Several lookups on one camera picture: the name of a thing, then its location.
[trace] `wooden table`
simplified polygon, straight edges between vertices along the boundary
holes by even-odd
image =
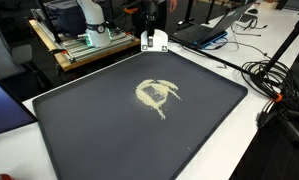
[[[48,50],[58,49],[55,42],[53,42],[52,39],[50,39],[50,37],[47,35],[47,33],[38,25],[37,20],[29,20],[29,24],[31,26],[31,29],[35,31],[35,33],[39,36],[41,41],[47,46]],[[55,54],[54,56],[55,56],[55,59],[57,60],[58,64],[61,66],[62,70],[66,72],[66,71],[78,68],[82,65],[99,60],[106,56],[109,56],[109,55],[115,54],[117,52],[137,46],[139,44],[140,44],[140,40],[136,38],[134,42],[130,41],[129,44],[125,44],[125,45],[122,45],[122,46],[119,46],[119,47],[116,47],[113,49],[108,49],[108,51],[98,53],[95,56],[92,56],[83,61],[77,61],[74,63],[70,63],[68,58],[63,54],[58,53],[58,54]]]

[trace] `laptop keyboard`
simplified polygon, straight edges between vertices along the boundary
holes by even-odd
[[[192,26],[185,31],[178,32],[177,37],[187,42],[195,42],[206,37],[212,29],[207,27]]]

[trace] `white table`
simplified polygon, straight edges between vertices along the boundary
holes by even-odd
[[[252,33],[260,33],[262,37],[237,36],[238,42],[256,46],[272,56],[298,20],[299,15],[296,11],[259,9],[258,25],[268,24],[268,27],[264,30],[253,30]],[[231,31],[228,32],[228,37],[231,37]],[[170,43],[170,49],[221,76],[248,87],[241,78],[240,72],[232,68],[217,68],[220,63],[192,54],[178,44]],[[220,50],[209,51],[209,53],[237,65],[264,59],[259,52],[248,47],[240,46],[240,50],[235,50],[235,44],[228,44]],[[290,67],[298,53],[299,37],[280,62]],[[268,99],[257,94],[250,87],[248,89],[248,95],[218,127],[178,179],[226,180],[230,177],[257,132],[257,114],[268,102]],[[33,112],[31,100],[24,104]],[[0,135],[0,173],[2,172],[22,179],[56,179],[37,123]]]

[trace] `computer screen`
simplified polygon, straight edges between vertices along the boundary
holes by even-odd
[[[0,133],[36,122],[36,118],[0,83]]]

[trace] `black mat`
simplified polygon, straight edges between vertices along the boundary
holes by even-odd
[[[142,104],[146,79],[179,87],[162,106]],[[142,53],[34,100],[59,179],[175,178],[247,89],[172,52]]]

